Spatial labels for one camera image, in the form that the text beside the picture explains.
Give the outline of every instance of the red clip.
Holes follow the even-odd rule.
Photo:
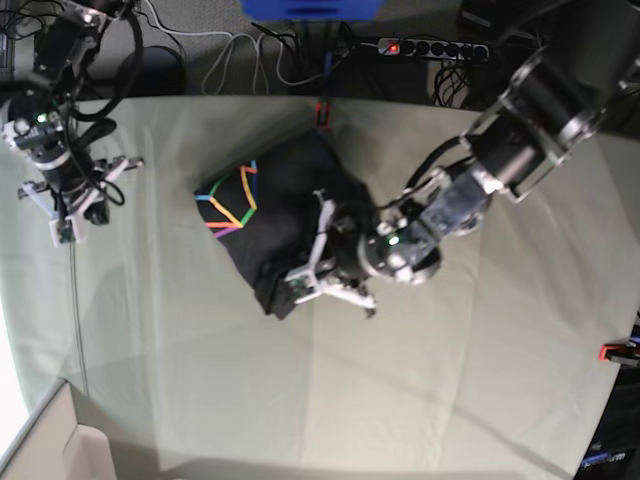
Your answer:
[[[607,358],[607,353],[611,352],[611,351],[624,351],[627,349],[626,345],[603,345],[602,348],[600,349],[600,355],[598,356],[598,358],[600,359],[601,362],[608,362],[609,359]]]
[[[329,128],[330,117],[331,104],[326,100],[318,100],[318,103],[316,103],[316,128]]]

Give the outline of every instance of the white cable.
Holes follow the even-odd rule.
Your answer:
[[[222,62],[222,59],[224,58],[224,56],[226,54],[226,60],[224,62],[224,66],[223,66],[223,70],[222,70],[222,79],[220,80],[220,85],[218,85],[218,88],[215,90],[215,92],[213,92],[213,95],[219,95],[222,92],[222,89],[224,88],[224,84],[225,84],[226,79],[227,79],[227,70],[229,69],[229,63],[230,63],[231,57],[233,55],[233,49],[234,49],[235,42],[239,38],[248,38],[251,41],[251,43],[253,44],[253,48],[256,51],[256,68],[255,68],[255,70],[253,72],[253,84],[252,84],[253,85],[253,93],[254,94],[258,93],[258,75],[260,73],[260,70],[262,70],[262,78],[264,80],[266,94],[268,95],[269,94],[269,82],[267,80],[267,73],[266,73],[266,71],[264,69],[264,65],[262,64],[262,49],[261,49],[261,45],[262,45],[262,41],[264,40],[264,37],[265,37],[265,35],[262,34],[256,40],[255,38],[253,38],[248,33],[238,33],[236,35],[232,35],[231,36],[231,40],[229,40],[229,42],[222,49],[222,52],[220,52],[220,55],[218,55],[218,58],[216,59],[214,64],[211,66],[209,71],[206,73],[206,75],[202,79],[202,83],[200,84],[200,90],[202,91],[202,94],[203,95],[209,95],[209,93],[207,93],[207,87],[206,87],[207,81],[209,80],[209,77],[211,77],[213,72],[215,72],[216,69],[220,66],[220,63]]]
[[[331,70],[332,71],[335,70],[338,67],[338,65],[340,65],[343,62],[343,60],[349,56],[349,53],[350,52],[347,52],[346,54],[344,54],[344,56],[336,62],[336,64],[331,68]],[[318,75],[314,75],[313,77],[307,78],[306,80],[300,80],[299,82],[288,82],[287,80],[284,79],[284,77],[282,76],[282,73],[280,73],[280,65],[282,63],[283,54],[284,54],[284,44],[280,42],[280,53],[278,54],[278,61],[276,62],[276,75],[278,75],[278,80],[280,80],[286,86],[300,87],[302,85],[307,85],[309,83],[315,82],[319,78],[322,78],[322,73],[319,73]]]
[[[220,32],[220,31],[214,31],[214,32],[178,32],[176,30],[171,30],[170,28],[165,27],[162,24],[162,22],[160,21],[160,19],[158,18],[158,13],[156,12],[156,8],[151,3],[151,0],[144,0],[144,2],[149,7],[149,10],[151,10],[151,15],[153,16],[153,19],[156,22],[156,26],[158,27],[159,30],[163,31],[164,33],[170,33],[171,35],[183,35],[185,37],[205,37],[205,36],[208,36],[208,35],[224,35],[225,37],[228,37],[230,39],[233,38],[233,34],[231,34],[229,32]]]
[[[225,36],[229,39],[229,42],[225,45],[225,47],[222,49],[222,52],[220,53],[220,56],[218,56],[218,59],[215,61],[215,63],[213,64],[213,66],[211,67],[211,69],[209,69],[209,71],[207,72],[207,74],[205,75],[202,84],[201,84],[201,90],[203,95],[206,95],[206,82],[209,79],[209,77],[211,76],[211,74],[213,74],[213,72],[216,70],[216,68],[220,65],[220,62],[222,61],[225,53],[227,54],[226,60],[224,62],[224,69],[222,72],[222,79],[220,81],[220,85],[218,86],[218,88],[216,89],[216,91],[214,92],[214,95],[218,95],[222,89],[224,88],[224,84],[225,81],[227,79],[227,70],[229,69],[229,63],[231,62],[231,57],[233,56],[233,48],[234,48],[234,43],[237,39],[239,38],[248,38],[249,40],[251,40],[251,43],[253,44],[253,47],[256,51],[256,69],[253,75],[253,93],[258,93],[258,74],[260,72],[260,70],[262,70],[262,78],[264,80],[264,84],[265,84],[265,90],[266,90],[266,94],[269,94],[269,82],[267,80],[267,73],[264,70],[264,65],[262,64],[262,51],[261,51],[261,44],[262,44],[262,40],[264,38],[264,34],[260,35],[260,37],[258,37],[258,39],[256,40],[255,38],[253,38],[251,35],[248,35],[246,33],[238,33],[236,35],[233,35],[230,32],[224,32],[224,31],[212,31],[212,32],[179,32],[177,30],[172,30],[170,28],[165,27],[162,22],[160,21],[160,18],[158,17],[158,12],[156,11],[155,7],[153,6],[153,3],[151,3],[151,0],[144,0],[145,3],[147,4],[147,7],[149,7],[149,10],[151,11],[151,15],[153,16],[153,20],[156,22],[156,27],[164,32],[164,33],[168,33],[171,35],[182,35],[182,36],[186,36],[186,37],[204,37],[204,36],[211,36],[211,35],[222,35]]]

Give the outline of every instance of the rainbow pattern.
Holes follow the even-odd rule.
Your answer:
[[[242,188],[244,189],[244,194],[247,197],[247,202],[249,203],[249,210],[244,216],[238,220],[228,209],[224,207],[216,198],[215,194],[220,185],[224,183],[224,181],[229,178],[231,174],[227,174],[218,180],[209,195],[196,195],[196,200],[199,202],[209,202],[211,203],[216,210],[218,210],[222,215],[224,215],[228,222],[208,222],[205,225],[211,229],[221,229],[214,232],[216,238],[223,237],[230,233],[233,233],[237,230],[244,228],[244,226],[251,220],[251,217],[258,211],[258,204],[256,203],[257,198],[257,180],[258,180],[258,165],[255,160],[251,162],[251,166],[242,166],[240,167],[240,178],[242,179]]]

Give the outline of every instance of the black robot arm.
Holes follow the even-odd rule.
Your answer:
[[[139,160],[95,161],[89,147],[115,130],[115,122],[106,117],[133,85],[143,55],[142,31],[128,1],[67,0],[64,4],[64,11],[37,42],[33,71],[22,91],[5,106],[2,126],[3,139],[43,177],[43,181],[23,184],[18,197],[30,197],[47,213],[56,246],[82,241],[86,222],[109,223],[109,202],[124,204],[113,181]],[[136,53],[129,79],[100,111],[80,113],[75,100],[86,69],[99,52],[105,30],[117,20],[126,21],[133,33]],[[78,136],[72,120],[93,125]],[[45,192],[51,193],[52,205],[43,198]]]
[[[371,311],[373,298],[360,294],[367,278],[412,285],[430,278],[440,267],[444,238],[480,225],[495,194],[522,201],[598,130],[612,97],[638,67],[640,6],[637,0],[579,0],[571,15],[555,42],[517,70],[498,102],[467,132],[434,151],[398,199],[377,209],[377,227],[350,234],[357,239],[349,250],[357,257],[350,268],[337,262],[334,278],[323,272],[319,282],[308,265],[308,284],[320,290],[330,286],[334,296],[342,286],[354,297],[348,301]],[[446,169],[432,168],[457,145],[467,149],[468,158]],[[331,219],[319,228],[331,232],[336,223]],[[330,249],[325,253],[340,258]],[[355,274],[354,263],[360,266]],[[295,280],[300,283],[299,275]],[[306,293],[296,302],[314,297]]]

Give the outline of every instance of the black cloth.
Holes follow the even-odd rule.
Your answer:
[[[314,192],[319,190],[338,205],[370,202],[366,187],[311,130],[196,191],[205,224],[253,287],[265,313],[281,320],[295,308],[283,278],[307,261],[317,234],[321,205]]]

